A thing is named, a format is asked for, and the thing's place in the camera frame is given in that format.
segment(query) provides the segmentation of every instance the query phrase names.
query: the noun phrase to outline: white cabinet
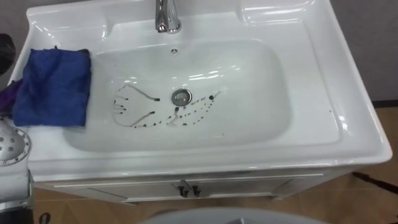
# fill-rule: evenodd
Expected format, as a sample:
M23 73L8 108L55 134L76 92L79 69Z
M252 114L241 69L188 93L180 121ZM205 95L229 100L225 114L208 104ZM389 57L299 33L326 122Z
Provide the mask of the white cabinet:
M116 203L136 203L186 198L221 198L290 195L334 177L317 170L300 174L280 171L242 174L198 174L48 182L40 188Z
M272 195L272 191L291 179L237 178L223 180L187 180L199 197L246 197Z
M130 202L142 202L149 200L180 199L182 196L180 195L178 187L183 187L179 180L95 186L90 187L90 189L128 198Z

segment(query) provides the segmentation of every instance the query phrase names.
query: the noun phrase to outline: cabinet handle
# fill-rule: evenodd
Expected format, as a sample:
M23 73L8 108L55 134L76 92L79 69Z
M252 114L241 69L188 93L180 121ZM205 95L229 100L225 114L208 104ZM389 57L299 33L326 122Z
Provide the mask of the cabinet handle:
M199 190L199 186L197 186L197 185L192 186L192 189L193 189L193 194L194 194L194 196L200 197L200 192L201 192L201 190Z
M189 190L184 190L184 186L179 186L178 189L180 190L180 196L183 198L188 197Z

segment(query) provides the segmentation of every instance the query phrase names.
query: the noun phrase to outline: vanity cabinet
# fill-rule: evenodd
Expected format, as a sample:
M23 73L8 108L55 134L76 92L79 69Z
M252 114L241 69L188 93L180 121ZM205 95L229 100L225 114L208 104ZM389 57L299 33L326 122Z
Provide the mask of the vanity cabinet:
M196 197L248 197L273 195L272 192L291 179L267 177L187 180Z
M135 205L156 200L274 196L295 182L308 182L322 173L296 175L191 175L137 179L75 180L37 184L40 188L109 202Z

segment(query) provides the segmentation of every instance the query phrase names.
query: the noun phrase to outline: purple cloth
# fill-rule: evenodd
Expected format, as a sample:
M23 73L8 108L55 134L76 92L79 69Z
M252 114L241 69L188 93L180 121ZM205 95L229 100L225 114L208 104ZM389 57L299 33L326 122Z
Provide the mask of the purple cloth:
M22 85L22 79L12 82L5 89L0 91L0 113L2 115L9 115L14 106L15 99L19 87Z

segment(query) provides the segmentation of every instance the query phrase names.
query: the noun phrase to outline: cabinet door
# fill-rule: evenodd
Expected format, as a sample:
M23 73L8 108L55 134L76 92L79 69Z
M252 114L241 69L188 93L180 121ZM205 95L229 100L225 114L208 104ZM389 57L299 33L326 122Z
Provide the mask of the cabinet door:
M290 179L226 179L187 181L198 186L200 197L245 197L272 195L272 191Z
M92 190L128 198L129 202L150 200L180 199L178 190L179 181L176 182L148 182L126 185L107 185L90 187Z

